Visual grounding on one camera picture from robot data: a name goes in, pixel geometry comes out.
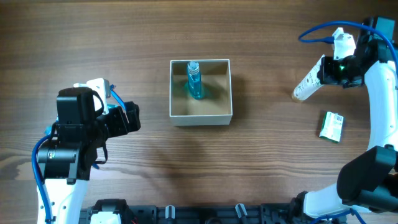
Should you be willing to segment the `white bamboo print lotion tube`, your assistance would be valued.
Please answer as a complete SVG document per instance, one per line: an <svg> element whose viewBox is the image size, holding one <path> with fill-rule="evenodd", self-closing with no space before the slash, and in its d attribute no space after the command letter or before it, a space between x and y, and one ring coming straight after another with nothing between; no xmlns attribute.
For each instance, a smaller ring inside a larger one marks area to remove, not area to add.
<svg viewBox="0 0 398 224"><path fill-rule="evenodd" d="M320 83L318 78L318 72L320 71L320 66L322 64L322 59L325 56L322 55L314 67L307 73L304 79L295 87L292 92L292 99L296 102L303 102L308 97L313 95L317 90L319 90L323 85Z"/></svg>

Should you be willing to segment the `green white soap packet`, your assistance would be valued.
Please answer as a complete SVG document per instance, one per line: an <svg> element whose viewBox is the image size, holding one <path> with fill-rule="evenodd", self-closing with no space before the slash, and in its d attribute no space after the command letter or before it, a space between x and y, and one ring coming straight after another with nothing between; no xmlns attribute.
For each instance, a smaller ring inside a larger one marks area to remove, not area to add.
<svg viewBox="0 0 398 224"><path fill-rule="evenodd" d="M319 137L334 143L339 143L343 130L344 117L327 111L324 115Z"/></svg>

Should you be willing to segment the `blue mouthwash bottle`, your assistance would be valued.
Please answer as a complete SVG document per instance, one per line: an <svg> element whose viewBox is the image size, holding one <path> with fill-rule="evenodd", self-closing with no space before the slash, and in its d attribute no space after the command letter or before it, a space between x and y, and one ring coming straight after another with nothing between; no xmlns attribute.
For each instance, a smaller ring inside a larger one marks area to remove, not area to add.
<svg viewBox="0 0 398 224"><path fill-rule="evenodd" d="M188 78L188 90L190 95L196 100L202 100L205 98L205 90L201 82L201 70L200 64L197 61L189 61L187 63L187 78Z"/></svg>

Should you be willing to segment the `Colgate toothpaste tube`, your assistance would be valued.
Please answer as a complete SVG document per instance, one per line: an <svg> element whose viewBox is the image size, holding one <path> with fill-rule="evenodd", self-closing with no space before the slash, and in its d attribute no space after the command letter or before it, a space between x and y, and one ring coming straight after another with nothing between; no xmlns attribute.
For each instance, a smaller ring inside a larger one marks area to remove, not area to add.
<svg viewBox="0 0 398 224"><path fill-rule="evenodd" d="M108 109L110 110L110 109L113 109L113 108L117 108L118 105L107 105L107 107L108 107Z"/></svg>

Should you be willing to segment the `blue disposable razor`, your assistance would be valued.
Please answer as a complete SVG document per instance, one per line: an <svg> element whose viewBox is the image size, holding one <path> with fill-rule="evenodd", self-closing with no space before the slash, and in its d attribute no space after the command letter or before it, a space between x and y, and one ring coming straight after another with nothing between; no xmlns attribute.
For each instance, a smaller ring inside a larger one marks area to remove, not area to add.
<svg viewBox="0 0 398 224"><path fill-rule="evenodd" d="M110 85L110 92L111 92L111 96L119 103L119 105L122 107L123 110L126 110L126 105L124 103L124 101L122 100L122 98L115 92L116 86L115 85Z"/></svg>

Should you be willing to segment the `blue white toothbrush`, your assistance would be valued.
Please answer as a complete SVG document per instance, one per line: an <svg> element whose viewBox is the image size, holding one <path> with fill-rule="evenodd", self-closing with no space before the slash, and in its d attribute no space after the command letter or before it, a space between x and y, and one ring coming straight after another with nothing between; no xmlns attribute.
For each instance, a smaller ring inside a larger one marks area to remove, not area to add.
<svg viewBox="0 0 398 224"><path fill-rule="evenodd" d="M58 123L58 121L59 121L59 117L57 116L55 122L52 125L47 126L45 128L44 134L46 136L47 135L51 135L52 132L53 132L53 136L58 136L58 131L57 131L57 123Z"/></svg>

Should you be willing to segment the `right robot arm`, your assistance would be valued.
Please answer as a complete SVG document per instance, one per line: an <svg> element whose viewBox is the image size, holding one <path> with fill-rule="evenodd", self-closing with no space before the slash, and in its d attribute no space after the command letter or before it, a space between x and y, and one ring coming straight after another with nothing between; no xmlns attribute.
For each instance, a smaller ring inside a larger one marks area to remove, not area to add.
<svg viewBox="0 0 398 224"><path fill-rule="evenodd" d="M335 21L322 42L333 46L295 87L302 102L325 85L365 86L370 108L366 151L347 163L335 184L302 192L285 214L288 223L342 223L347 215L397 211L397 44L395 22L369 17L362 23Z"/></svg>

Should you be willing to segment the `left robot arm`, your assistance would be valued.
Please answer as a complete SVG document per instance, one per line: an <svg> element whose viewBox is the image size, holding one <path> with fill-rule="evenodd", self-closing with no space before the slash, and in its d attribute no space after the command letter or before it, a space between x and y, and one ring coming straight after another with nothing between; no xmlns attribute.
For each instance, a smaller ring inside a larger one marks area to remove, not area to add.
<svg viewBox="0 0 398 224"><path fill-rule="evenodd" d="M110 109L95 108L99 93L89 87L66 88L57 96L58 120L32 151L38 191L38 223L78 223L92 167L104 164L97 150L107 152L109 138L141 127L139 106L128 101Z"/></svg>

